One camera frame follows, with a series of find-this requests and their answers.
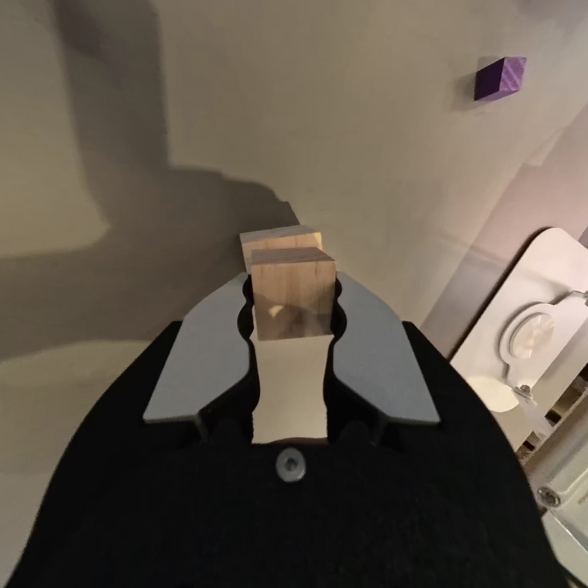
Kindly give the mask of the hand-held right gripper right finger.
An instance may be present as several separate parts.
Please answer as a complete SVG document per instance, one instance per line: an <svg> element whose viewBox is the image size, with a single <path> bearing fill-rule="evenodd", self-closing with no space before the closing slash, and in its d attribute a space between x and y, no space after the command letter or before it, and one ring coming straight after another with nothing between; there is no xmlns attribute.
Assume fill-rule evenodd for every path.
<svg viewBox="0 0 588 588"><path fill-rule="evenodd" d="M330 443L356 422L373 443L393 424L440 424L402 320L344 272L336 275L330 328L323 379Z"/></svg>

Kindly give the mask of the small purple wooden cube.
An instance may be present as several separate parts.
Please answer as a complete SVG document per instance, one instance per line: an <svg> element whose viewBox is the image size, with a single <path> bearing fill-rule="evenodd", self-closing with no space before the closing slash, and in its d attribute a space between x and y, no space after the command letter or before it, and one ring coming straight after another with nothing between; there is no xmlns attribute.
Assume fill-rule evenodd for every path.
<svg viewBox="0 0 588 588"><path fill-rule="evenodd" d="M524 56L505 56L478 70L474 78L474 101L492 102L518 93L526 66Z"/></svg>

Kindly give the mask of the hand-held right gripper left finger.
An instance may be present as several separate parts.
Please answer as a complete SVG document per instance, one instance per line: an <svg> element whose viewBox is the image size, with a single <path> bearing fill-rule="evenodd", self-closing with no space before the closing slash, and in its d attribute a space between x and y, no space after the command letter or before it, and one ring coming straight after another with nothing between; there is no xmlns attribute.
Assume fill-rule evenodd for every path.
<svg viewBox="0 0 588 588"><path fill-rule="evenodd" d="M143 413L146 424L188 422L201 437L234 421L254 437L260 400L252 281L240 273L185 316Z"/></svg>

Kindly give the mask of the large plain wooden cube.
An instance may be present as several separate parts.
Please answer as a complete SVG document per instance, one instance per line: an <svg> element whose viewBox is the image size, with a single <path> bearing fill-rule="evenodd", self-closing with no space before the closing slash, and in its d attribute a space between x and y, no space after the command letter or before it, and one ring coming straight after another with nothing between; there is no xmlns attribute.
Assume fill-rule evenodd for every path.
<svg viewBox="0 0 588 588"><path fill-rule="evenodd" d="M239 239L247 273L251 272L253 251L300 247L323 249L320 231L315 231L301 224L261 231L243 232L240 233Z"/></svg>

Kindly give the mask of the medium plain wooden cube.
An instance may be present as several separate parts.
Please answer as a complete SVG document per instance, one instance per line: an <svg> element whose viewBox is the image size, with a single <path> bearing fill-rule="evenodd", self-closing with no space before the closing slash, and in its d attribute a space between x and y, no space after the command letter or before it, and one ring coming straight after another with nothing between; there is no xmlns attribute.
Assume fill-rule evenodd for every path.
<svg viewBox="0 0 588 588"><path fill-rule="evenodd" d="M334 258L317 247L257 249L250 275L259 341L332 334Z"/></svg>

